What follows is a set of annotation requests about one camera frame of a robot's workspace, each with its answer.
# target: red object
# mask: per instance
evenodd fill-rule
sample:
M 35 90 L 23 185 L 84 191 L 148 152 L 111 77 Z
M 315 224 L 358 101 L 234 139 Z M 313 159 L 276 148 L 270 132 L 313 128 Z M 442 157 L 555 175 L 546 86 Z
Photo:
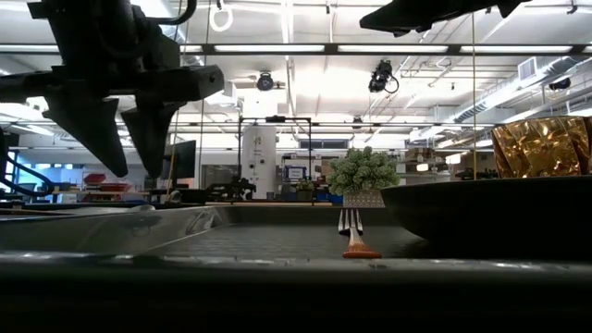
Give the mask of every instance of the red object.
M 105 183 L 101 184 L 101 191 L 127 191 L 131 185 L 125 183 Z
M 84 178 L 86 184 L 99 184 L 105 181 L 107 176 L 105 174 L 90 174 Z

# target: fork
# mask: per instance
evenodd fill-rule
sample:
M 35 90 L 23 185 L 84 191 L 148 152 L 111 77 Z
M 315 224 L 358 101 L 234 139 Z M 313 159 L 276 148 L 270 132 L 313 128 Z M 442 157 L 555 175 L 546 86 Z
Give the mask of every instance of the fork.
M 344 258 L 352 259 L 376 259 L 382 258 L 382 254 L 370 250 L 364 244 L 360 235 L 364 234 L 360 211 L 357 209 L 341 209 L 339 213 L 338 232 L 340 235 L 350 237 L 348 250 L 343 254 Z

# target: black bowl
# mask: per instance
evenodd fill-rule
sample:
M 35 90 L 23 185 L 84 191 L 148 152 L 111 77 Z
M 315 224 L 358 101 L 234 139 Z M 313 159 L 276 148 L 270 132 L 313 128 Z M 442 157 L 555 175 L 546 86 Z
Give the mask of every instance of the black bowl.
M 458 181 L 382 190 L 389 213 L 430 241 L 592 247 L 592 176 Z

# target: ceiling fixture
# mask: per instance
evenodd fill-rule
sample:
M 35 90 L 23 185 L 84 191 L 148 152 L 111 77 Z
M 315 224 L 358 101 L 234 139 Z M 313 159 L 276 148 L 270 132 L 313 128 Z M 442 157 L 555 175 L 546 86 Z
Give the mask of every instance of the ceiling fixture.
M 354 117 L 354 118 L 353 118 L 353 123 L 354 123 L 354 124 L 363 124 L 363 123 L 364 123 L 364 121 L 362 120 L 362 118 L 361 118 L 361 117 Z M 362 129 L 362 126 L 352 126 L 351 128 L 352 128 L 353 130 L 361 130 L 361 129 Z
M 228 28 L 230 28 L 230 26 L 232 25 L 232 22 L 234 22 L 234 16 L 232 15 L 232 9 L 225 6 L 224 0 L 217 0 L 216 5 L 217 5 L 217 10 L 210 9 L 210 27 L 212 27 L 212 30 L 216 31 L 216 32 L 226 31 L 226 30 L 228 30 Z M 219 26 L 216 23 L 216 14 L 217 13 L 226 13 L 226 15 L 227 15 L 226 23 L 224 23 L 222 26 Z
M 517 53 L 517 54 L 530 54 L 530 53 L 567 53 L 572 50 L 572 46 L 568 45 L 488 45 L 488 46 L 475 46 L 475 53 Z M 471 54 L 473 52 L 473 46 L 461 47 L 461 53 Z
M 324 45 L 314 44 L 244 44 L 244 45 L 215 45 L 217 52 L 277 52 L 277 53 L 305 53 L 324 52 Z
M 44 128 L 41 128 L 41 127 L 35 126 L 35 125 L 27 125 L 26 127 L 19 126 L 19 125 L 12 125 L 12 128 L 17 129 L 17 130 L 26 130 L 29 132 L 33 132 L 35 134 L 54 136 L 54 133 L 51 130 L 44 129 Z
M 392 81 L 397 83 L 397 88 L 389 91 L 387 85 Z M 391 94 L 396 93 L 399 90 L 399 81 L 392 75 L 392 65 L 390 64 L 390 60 L 380 60 L 378 67 L 372 72 L 372 79 L 370 79 L 368 89 L 370 90 L 370 93 L 380 93 L 384 91 Z
M 26 44 L 0 44 L 0 52 L 3 53 L 43 53 L 58 52 L 57 45 L 26 45 Z
M 572 86 L 572 80 L 570 78 L 554 82 L 549 85 L 549 89 L 552 91 L 565 90 Z
M 489 146 L 492 146 L 492 145 L 493 145 L 493 141 L 491 139 L 482 140 L 482 141 L 476 143 L 476 146 L 478 148 L 489 147 Z
M 416 169 L 417 169 L 417 172 L 426 172 L 427 170 L 429 170 L 429 165 L 427 165 L 427 164 L 417 165 Z
M 351 53 L 389 53 L 389 54 L 415 54 L 415 53 L 446 53 L 446 45 L 340 45 L 338 52 Z
M 263 72 L 257 81 L 257 89 L 261 92 L 269 92 L 274 89 L 274 80 L 271 78 L 271 73 Z

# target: air duct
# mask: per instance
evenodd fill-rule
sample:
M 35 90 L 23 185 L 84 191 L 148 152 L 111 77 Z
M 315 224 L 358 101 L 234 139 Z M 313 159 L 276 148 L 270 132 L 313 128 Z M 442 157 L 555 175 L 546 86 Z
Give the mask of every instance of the air duct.
M 532 57 L 518 66 L 518 73 L 486 90 L 479 97 L 475 106 L 473 101 L 459 106 L 453 111 L 447 122 L 461 123 L 474 115 L 508 102 L 535 86 L 561 80 L 588 59 L 585 56 Z

